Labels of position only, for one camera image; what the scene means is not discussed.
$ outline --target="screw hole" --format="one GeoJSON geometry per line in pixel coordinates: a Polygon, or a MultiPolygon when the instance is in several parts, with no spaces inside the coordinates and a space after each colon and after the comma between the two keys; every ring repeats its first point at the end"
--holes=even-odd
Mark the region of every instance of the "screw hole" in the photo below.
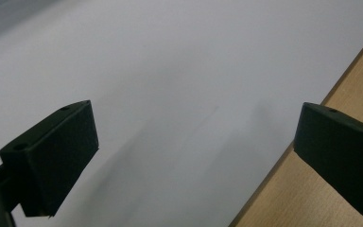
{"type": "Polygon", "coordinates": [[[14,149],[15,150],[22,150],[22,149],[26,148],[27,146],[28,146],[28,144],[23,143],[23,144],[19,144],[19,145],[14,146],[14,149]]]}

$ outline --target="wooden surface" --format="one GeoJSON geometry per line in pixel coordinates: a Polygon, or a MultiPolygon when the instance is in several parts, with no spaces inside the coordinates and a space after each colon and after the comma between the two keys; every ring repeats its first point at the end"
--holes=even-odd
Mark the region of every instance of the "wooden surface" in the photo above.
{"type": "MultiPolygon", "coordinates": [[[[363,122],[363,50],[322,104],[363,122]]],[[[363,226],[363,217],[290,146],[231,226],[363,226]]]]}

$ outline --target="white table surface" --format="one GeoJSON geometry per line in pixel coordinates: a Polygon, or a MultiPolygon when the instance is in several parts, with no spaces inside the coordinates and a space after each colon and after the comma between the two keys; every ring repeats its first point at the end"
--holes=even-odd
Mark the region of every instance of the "white table surface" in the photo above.
{"type": "Polygon", "coordinates": [[[17,225],[227,226],[362,47],[363,1],[0,0],[0,148],[84,99],[100,141],[17,225]]]}

